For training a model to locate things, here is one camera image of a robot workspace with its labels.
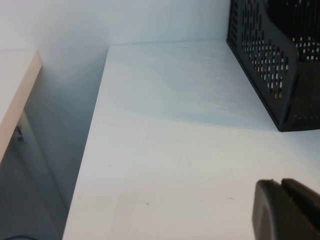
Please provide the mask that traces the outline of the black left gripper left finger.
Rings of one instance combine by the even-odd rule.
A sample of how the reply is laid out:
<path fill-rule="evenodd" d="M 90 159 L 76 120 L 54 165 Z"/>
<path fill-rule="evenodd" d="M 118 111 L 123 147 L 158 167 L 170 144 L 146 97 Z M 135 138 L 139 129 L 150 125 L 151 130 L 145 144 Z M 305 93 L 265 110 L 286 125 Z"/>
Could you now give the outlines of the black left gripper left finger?
<path fill-rule="evenodd" d="M 252 226 L 256 240 L 305 240 L 303 230 L 307 224 L 298 214 L 282 181 L 261 179 L 257 181 L 252 210 Z"/>

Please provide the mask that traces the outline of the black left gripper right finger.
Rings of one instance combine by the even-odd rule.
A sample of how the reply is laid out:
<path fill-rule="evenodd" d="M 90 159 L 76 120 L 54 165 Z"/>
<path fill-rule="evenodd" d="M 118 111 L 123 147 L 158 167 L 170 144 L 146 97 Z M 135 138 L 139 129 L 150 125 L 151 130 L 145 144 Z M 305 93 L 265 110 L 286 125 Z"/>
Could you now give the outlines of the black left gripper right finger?
<path fill-rule="evenodd" d="M 299 209 L 298 216 L 306 223 L 303 234 L 306 240 L 320 239 L 320 194 L 293 178 L 281 180 L 281 186 Z"/>

